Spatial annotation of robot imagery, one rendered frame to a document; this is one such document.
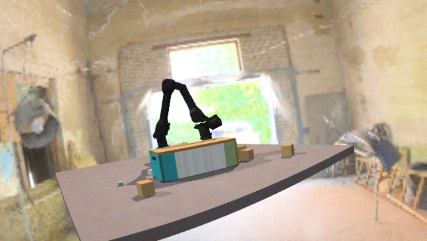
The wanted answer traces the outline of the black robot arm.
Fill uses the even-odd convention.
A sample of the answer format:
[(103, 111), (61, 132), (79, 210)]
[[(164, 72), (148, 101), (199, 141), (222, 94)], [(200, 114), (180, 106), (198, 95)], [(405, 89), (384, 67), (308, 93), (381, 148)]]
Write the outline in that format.
[(201, 122), (200, 124), (196, 124), (194, 127), (194, 129), (199, 130), (200, 134), (202, 134), (203, 132), (210, 131), (210, 129), (214, 130), (222, 126), (222, 121), (217, 115), (213, 115), (210, 118), (204, 115), (202, 110), (195, 104), (185, 84), (176, 82), (174, 79), (165, 79), (162, 81), (162, 91), (164, 95), (162, 99), (160, 119), (157, 122), (155, 132), (152, 135), (153, 138), (156, 138), (157, 140), (158, 148), (170, 146), (168, 145), (165, 136), (168, 135), (168, 131), (170, 130), (171, 125), (171, 123), (168, 122), (168, 113), (170, 108), (171, 96), (174, 90), (180, 91), (180, 93), (182, 94), (182, 98), (184, 99), (189, 109), (192, 122)]

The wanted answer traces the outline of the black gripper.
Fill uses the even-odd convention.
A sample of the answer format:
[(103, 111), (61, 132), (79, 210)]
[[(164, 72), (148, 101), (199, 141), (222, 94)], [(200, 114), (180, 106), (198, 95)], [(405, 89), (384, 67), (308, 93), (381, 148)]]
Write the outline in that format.
[(212, 133), (210, 131), (203, 132), (202, 134), (200, 134), (200, 140), (208, 140), (208, 139), (212, 139)]

